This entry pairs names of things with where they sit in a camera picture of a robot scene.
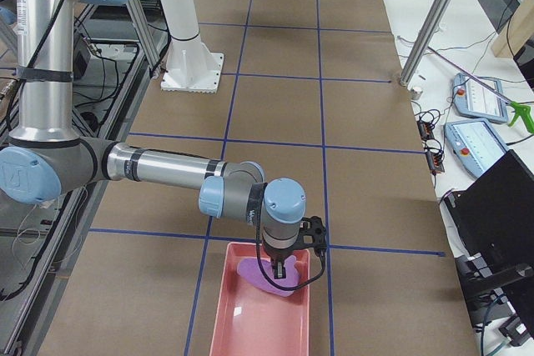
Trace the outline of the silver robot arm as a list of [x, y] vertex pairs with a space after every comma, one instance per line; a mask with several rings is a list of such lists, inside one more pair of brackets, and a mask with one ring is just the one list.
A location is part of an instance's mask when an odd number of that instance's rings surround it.
[[199, 191], [199, 209], [256, 228], [259, 270], [290, 291], [287, 258], [300, 238], [305, 191], [294, 180], [267, 181], [252, 162], [224, 161], [82, 137], [72, 126], [73, 7], [128, 0], [17, 0], [18, 125], [1, 152], [1, 188], [28, 204], [53, 200], [83, 185], [126, 178]]

